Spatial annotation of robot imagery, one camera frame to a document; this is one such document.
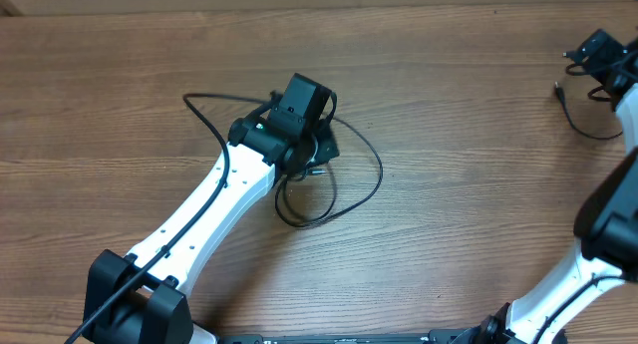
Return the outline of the black usb cable split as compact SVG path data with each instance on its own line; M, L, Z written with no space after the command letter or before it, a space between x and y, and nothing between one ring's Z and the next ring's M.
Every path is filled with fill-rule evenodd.
M590 90L586 100L578 100L570 98L555 82L554 96L568 125L586 139L606 142L623 135L614 120L611 98L603 94L602 86Z

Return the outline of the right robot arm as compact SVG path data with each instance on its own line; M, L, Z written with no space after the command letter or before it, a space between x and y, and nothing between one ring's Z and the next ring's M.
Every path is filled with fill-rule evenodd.
M637 280L637 44L623 45L599 29L564 56L567 75L598 82L588 97L609 104L626 156L583 204L573 245L533 289L481 325L430 332L427 343L564 343L569 321L604 293Z

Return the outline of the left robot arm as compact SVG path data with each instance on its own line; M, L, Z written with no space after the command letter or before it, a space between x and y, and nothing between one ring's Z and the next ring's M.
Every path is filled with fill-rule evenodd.
M337 104L329 88L294 74L235 120L208 175L180 207L124 256L103 251L88 277L84 318L70 335L92 343L215 343L191 317L197 278L240 218L284 174L329 162Z

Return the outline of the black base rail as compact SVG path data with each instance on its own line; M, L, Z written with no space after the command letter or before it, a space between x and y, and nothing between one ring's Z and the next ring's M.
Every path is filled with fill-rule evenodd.
M220 344L448 344L464 329L434 329L428 333L261 336L257 334L227 335Z

